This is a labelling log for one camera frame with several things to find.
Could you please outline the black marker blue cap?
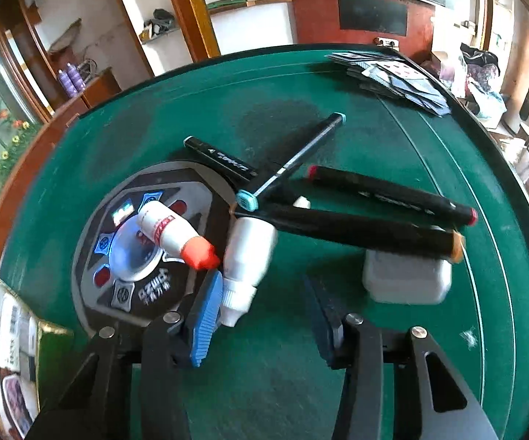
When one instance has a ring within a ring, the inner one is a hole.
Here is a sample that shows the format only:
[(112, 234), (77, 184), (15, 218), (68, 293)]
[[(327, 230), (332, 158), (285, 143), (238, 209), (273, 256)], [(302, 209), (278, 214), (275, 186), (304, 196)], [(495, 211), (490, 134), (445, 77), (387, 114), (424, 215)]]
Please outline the black marker blue cap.
[(346, 120), (344, 113), (333, 112), (324, 120), (308, 127), (303, 134), (282, 145), (273, 158), (257, 169), (256, 176), (236, 194), (238, 206), (248, 212), (257, 210), (274, 190), (344, 125)]

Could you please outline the black marker red ends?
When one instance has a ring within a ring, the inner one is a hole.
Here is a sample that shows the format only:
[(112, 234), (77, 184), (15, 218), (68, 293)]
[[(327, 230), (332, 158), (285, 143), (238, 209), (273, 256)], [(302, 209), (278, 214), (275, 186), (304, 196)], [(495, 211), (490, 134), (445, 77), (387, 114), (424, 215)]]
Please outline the black marker red ends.
[(478, 220), (477, 211), (442, 195), (403, 186), (387, 180), (325, 166), (310, 166), (308, 180), (332, 190), (355, 193), (381, 202), (418, 210), (439, 220), (471, 227)]

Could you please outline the round black patterned disc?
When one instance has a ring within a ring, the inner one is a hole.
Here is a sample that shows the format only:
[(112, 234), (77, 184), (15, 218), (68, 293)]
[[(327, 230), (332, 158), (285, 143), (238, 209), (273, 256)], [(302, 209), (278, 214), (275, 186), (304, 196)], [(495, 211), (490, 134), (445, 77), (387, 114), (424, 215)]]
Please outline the round black patterned disc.
[(71, 292), (83, 329), (93, 335), (116, 321), (144, 328), (205, 278), (139, 230), (136, 216), (145, 203), (157, 200), (174, 210), (222, 254), (234, 197), (223, 176), (191, 161), (150, 166), (111, 190), (89, 217), (73, 255)]

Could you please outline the black marker orange end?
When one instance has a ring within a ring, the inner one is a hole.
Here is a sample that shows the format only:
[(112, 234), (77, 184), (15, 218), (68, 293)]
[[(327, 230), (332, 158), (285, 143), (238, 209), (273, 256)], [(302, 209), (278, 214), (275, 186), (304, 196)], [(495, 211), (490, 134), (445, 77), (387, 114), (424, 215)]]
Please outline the black marker orange end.
[(302, 209), (269, 203), (249, 212), (236, 203), (236, 217), (252, 217), (272, 224), (277, 231), (395, 254), (444, 259), (463, 259), (464, 236), (458, 231), (421, 227), (403, 221), (374, 219), (357, 214)]

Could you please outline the white rectangular case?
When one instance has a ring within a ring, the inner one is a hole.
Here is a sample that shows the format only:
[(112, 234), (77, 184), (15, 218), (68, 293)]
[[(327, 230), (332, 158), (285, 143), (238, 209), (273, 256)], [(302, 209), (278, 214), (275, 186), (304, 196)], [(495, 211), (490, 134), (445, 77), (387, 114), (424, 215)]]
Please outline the white rectangular case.
[(435, 305), (452, 284), (452, 264), (443, 259), (368, 250), (362, 283), (379, 303)]

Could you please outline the black marker white print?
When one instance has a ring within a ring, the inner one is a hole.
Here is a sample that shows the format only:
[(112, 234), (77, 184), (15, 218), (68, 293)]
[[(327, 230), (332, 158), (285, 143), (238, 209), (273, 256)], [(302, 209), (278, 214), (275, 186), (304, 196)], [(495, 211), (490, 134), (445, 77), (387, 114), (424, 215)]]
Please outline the black marker white print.
[(188, 136), (184, 139), (183, 144), (203, 161), (209, 162), (214, 167), (223, 170), (229, 176), (242, 180), (243, 183), (251, 181), (257, 175), (256, 170), (249, 164), (228, 155), (197, 137)]

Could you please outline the white bottle red cap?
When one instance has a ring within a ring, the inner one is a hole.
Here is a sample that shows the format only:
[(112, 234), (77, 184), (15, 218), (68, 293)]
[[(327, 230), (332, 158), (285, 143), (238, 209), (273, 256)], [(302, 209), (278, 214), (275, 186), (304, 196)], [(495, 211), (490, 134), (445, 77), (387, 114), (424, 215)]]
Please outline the white bottle red cap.
[(214, 245), (198, 234), (187, 220), (158, 201), (147, 202), (141, 207), (137, 224), (159, 248), (182, 259), (190, 268), (201, 271), (220, 265)]

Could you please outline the right purple bottle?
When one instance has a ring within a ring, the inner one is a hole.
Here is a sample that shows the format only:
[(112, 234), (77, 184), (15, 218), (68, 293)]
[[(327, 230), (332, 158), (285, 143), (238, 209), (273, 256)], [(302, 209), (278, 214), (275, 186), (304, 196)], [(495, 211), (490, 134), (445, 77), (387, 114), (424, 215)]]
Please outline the right purple bottle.
[(73, 83), (73, 86), (76, 88), (76, 91), (83, 92), (87, 86), (85, 85), (77, 67), (72, 63), (67, 63), (66, 73), (69, 76), (71, 82)]

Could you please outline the pile of playing cards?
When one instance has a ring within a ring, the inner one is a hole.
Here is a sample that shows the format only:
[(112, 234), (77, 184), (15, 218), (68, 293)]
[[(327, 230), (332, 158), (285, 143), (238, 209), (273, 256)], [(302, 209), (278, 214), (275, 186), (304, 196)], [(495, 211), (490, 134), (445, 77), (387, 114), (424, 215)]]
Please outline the pile of playing cards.
[(438, 117), (451, 113), (444, 93), (398, 54), (341, 51), (325, 58), (345, 67), (348, 76), (356, 78), (363, 91), (406, 100)]

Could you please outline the white gold-rimmed tray box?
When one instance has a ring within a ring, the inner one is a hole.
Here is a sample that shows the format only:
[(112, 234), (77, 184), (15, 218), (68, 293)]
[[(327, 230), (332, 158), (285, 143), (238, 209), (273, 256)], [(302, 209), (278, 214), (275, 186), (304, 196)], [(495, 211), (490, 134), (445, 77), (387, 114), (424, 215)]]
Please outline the white gold-rimmed tray box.
[(54, 395), (59, 362), (73, 331), (44, 320), (0, 279), (0, 428), (5, 439), (27, 436), (42, 403)]

